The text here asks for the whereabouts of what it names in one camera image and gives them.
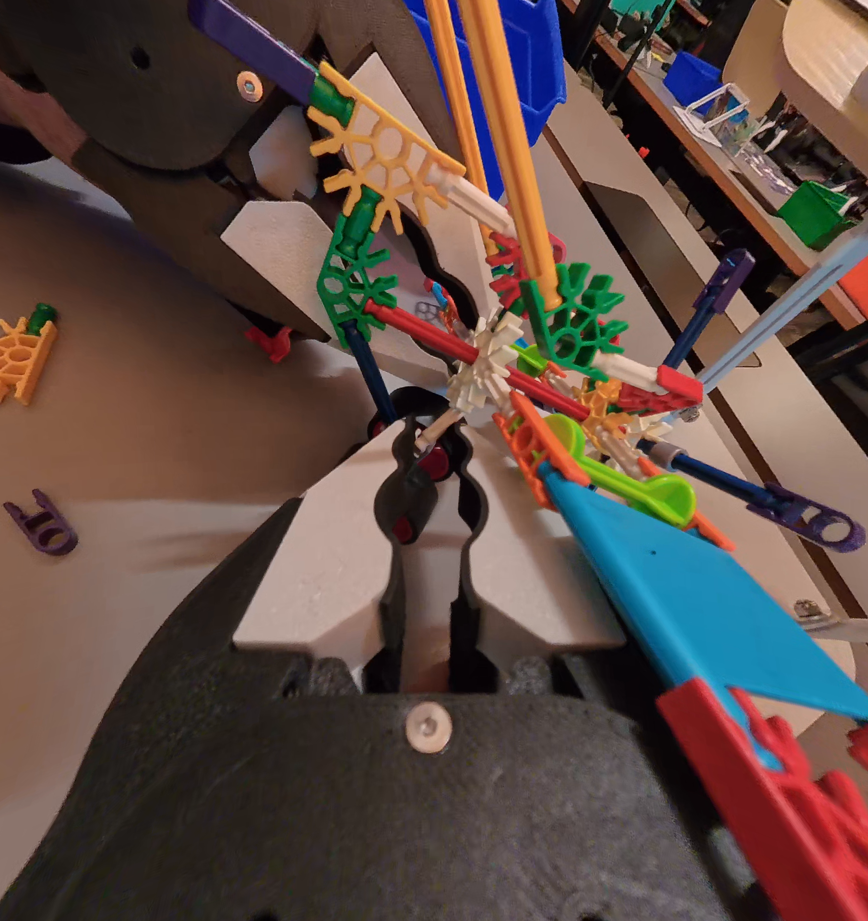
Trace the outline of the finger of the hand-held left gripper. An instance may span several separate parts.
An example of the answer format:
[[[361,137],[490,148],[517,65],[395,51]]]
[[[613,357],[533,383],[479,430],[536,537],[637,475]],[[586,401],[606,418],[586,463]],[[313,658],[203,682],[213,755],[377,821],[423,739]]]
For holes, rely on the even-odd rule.
[[[433,144],[427,128],[376,52],[372,52],[349,79],[407,128]],[[404,232],[411,238],[416,255],[424,255],[428,248],[433,250],[432,256],[441,272],[454,280],[453,285],[449,281],[443,281],[442,284],[449,290],[455,303],[461,301],[457,293],[459,286],[468,293],[473,303],[472,310],[476,314],[488,317],[500,309],[498,296],[489,286],[492,272],[486,264],[486,248],[480,227],[460,209],[452,205],[442,209],[430,200],[426,201],[428,223],[421,224],[412,195],[401,195],[398,201],[403,215]]]
[[[333,330],[317,288],[321,266],[333,239],[333,229],[323,218],[319,206],[327,208],[334,202],[332,196],[321,189],[317,161],[307,150],[312,127],[314,123],[300,107],[285,107],[253,145],[250,159],[257,180],[267,191],[281,192],[285,198],[246,203],[222,233],[221,241],[301,313],[316,322],[330,337],[332,348],[344,352],[345,347]],[[395,198],[399,207],[398,198],[406,193],[410,193],[414,201],[411,189],[406,189]],[[456,207],[450,203],[441,207],[433,198],[426,197],[422,211],[427,221],[422,222],[414,202],[421,224],[428,223],[428,200],[442,209],[450,205]],[[454,280],[441,272],[432,254],[433,250],[428,248],[424,255],[416,255],[417,262],[424,260],[428,265],[424,269],[426,277],[438,277],[440,284],[449,281],[453,285]],[[471,330],[479,315],[472,310],[468,293],[459,286],[457,293],[461,299],[459,304],[451,297],[462,323]]]

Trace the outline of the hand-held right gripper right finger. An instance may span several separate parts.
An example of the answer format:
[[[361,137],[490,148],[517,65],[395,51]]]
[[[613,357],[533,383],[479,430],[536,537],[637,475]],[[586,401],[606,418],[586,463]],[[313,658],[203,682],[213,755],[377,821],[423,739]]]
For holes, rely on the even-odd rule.
[[[450,690],[493,692],[520,661],[623,647],[624,629],[598,577],[509,455],[460,424],[449,435],[449,457],[463,538]]]

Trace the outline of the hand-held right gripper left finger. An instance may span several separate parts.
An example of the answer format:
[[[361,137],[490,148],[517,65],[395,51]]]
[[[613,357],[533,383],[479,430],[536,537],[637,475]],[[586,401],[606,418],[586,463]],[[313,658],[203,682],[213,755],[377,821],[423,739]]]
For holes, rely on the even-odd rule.
[[[397,693],[406,620],[404,514],[409,431],[385,428],[303,496],[233,635],[243,650],[336,659],[364,689]]]

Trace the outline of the colourful construction toy model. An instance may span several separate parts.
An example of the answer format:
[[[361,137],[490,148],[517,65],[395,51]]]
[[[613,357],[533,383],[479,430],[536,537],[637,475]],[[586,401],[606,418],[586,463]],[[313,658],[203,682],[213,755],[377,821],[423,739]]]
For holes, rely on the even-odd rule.
[[[230,2],[188,2],[199,31],[245,65],[263,73],[309,106],[308,116],[332,132],[339,147],[350,144],[357,109],[373,110],[375,127],[404,134],[423,148],[416,178],[409,179],[420,220],[423,197],[454,203],[497,234],[512,220],[520,258],[529,279],[521,293],[539,331],[542,354],[554,359],[562,338],[562,363],[575,367],[587,346],[579,338],[590,317],[574,321],[564,306],[559,272],[548,242],[543,201],[520,113],[512,64],[497,2],[458,2],[466,37],[502,170],[511,211],[465,178],[466,167],[435,146],[405,133],[372,98],[358,94],[332,66],[317,69]],[[868,812],[846,774],[812,780],[809,763],[788,724],[765,720],[750,693],[781,703],[837,713],[855,721],[849,752],[868,770],[868,696],[844,673],[790,614],[706,537],[693,537],[686,515],[666,523],[651,509],[654,487],[667,478],[614,478],[622,489],[603,486],[602,464],[588,471],[549,417],[533,404],[550,403],[570,422],[587,407],[563,401],[536,378],[506,370],[510,412],[499,410],[496,425],[509,440],[521,475],[534,499],[557,508],[613,608],[638,642],[658,677],[670,688],[658,709],[682,752],[734,835],[751,868],[783,919],[868,919]]]

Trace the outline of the red toy clip piece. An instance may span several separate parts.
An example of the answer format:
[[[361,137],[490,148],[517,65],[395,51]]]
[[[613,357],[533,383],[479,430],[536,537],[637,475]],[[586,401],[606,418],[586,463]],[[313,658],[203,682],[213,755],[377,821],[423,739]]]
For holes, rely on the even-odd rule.
[[[252,326],[245,332],[245,338],[263,351],[272,364],[284,361],[291,351],[291,329],[279,328],[273,335],[268,335],[258,327]]]

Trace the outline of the large blue plastic bin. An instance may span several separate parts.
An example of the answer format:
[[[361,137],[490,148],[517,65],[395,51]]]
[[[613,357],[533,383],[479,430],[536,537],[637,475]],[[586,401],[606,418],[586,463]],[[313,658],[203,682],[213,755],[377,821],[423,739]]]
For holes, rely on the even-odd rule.
[[[457,2],[449,3],[489,194],[504,195],[486,110]],[[534,145],[557,104],[566,101],[565,59],[555,1],[500,1],[528,144]]]

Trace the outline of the purple toy clip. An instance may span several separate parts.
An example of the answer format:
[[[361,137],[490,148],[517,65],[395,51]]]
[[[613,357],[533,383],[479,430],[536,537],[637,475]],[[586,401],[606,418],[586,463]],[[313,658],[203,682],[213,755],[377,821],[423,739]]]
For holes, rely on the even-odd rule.
[[[12,502],[2,507],[36,551],[50,556],[70,554],[79,543],[76,531],[44,492],[34,489],[32,496],[36,510],[27,512]]]

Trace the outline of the wooden workbench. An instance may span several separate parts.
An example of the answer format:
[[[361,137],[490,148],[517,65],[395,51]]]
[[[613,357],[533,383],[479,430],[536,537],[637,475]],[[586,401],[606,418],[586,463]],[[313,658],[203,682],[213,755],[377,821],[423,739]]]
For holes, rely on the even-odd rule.
[[[673,111],[674,102],[657,76],[633,68],[612,99],[612,109],[635,148],[647,147],[645,163],[673,180],[724,248],[739,245],[756,259],[743,291],[759,312],[767,308],[767,289],[785,272],[797,280],[818,254],[764,207],[766,190],[745,185],[740,168],[711,144],[688,132]]]

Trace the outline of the yellow toy connector green rod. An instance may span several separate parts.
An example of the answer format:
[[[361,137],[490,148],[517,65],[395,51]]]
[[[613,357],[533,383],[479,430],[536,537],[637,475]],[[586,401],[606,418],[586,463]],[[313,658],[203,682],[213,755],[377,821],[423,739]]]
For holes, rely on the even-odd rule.
[[[46,303],[14,325],[0,319],[0,404],[8,395],[31,404],[58,336],[58,319],[56,308]]]

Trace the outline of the small blue plastic bin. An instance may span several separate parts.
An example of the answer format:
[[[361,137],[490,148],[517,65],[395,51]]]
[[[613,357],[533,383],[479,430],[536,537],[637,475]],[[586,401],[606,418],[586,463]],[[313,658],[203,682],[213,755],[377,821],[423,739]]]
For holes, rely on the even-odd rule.
[[[662,85],[682,107],[716,91],[723,84],[720,71],[689,52],[677,52]]]

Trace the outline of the clear plastic container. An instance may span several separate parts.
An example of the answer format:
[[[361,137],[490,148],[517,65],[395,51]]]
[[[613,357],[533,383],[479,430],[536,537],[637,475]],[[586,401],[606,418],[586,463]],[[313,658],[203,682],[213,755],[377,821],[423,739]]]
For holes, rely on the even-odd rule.
[[[698,141],[721,147],[718,131],[727,122],[743,120],[748,114],[749,97],[740,87],[728,82],[693,100],[687,106],[675,105],[673,112],[682,126]]]

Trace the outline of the green plastic bin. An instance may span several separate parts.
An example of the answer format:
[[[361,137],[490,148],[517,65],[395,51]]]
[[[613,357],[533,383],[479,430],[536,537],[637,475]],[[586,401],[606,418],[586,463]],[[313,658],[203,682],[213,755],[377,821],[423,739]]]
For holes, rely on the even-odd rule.
[[[806,247],[822,251],[856,226],[854,220],[843,214],[849,201],[850,197],[842,192],[806,180],[781,205],[776,216]]]

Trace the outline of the metal bracket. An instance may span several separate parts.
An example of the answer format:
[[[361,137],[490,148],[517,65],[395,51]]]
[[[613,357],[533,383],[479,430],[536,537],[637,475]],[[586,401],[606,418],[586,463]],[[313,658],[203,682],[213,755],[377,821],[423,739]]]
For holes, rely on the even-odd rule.
[[[816,638],[868,645],[868,619],[841,618],[811,600],[793,606],[798,625]]]

